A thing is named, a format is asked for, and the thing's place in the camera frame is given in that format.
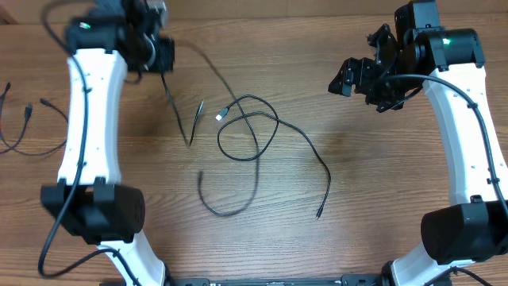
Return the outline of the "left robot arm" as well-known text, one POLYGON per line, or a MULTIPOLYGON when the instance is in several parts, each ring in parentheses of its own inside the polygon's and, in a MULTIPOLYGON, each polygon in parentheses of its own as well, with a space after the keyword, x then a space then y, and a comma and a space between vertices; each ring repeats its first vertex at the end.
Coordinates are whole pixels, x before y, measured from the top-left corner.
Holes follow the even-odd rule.
POLYGON ((41 188, 40 201, 55 228, 107 255, 125 285, 171 283, 143 231, 143 193, 121 182, 117 147, 127 74, 173 68, 174 42, 160 35, 166 23, 162 1, 97 1, 57 38, 70 76, 67 143, 57 182, 41 188))

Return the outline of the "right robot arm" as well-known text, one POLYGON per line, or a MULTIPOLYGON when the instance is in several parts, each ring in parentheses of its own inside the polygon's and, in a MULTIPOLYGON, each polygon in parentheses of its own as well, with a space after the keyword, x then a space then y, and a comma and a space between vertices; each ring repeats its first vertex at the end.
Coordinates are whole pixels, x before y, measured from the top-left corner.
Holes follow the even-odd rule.
POLYGON ((448 285, 451 275, 507 252, 507 164, 487 102, 485 56, 473 29, 446 29, 437 4, 411 1, 394 24, 368 35, 373 59, 347 59, 330 93, 362 94, 378 112, 423 92, 436 115, 448 165, 448 207, 425 214, 421 242, 377 275, 343 285, 448 285))

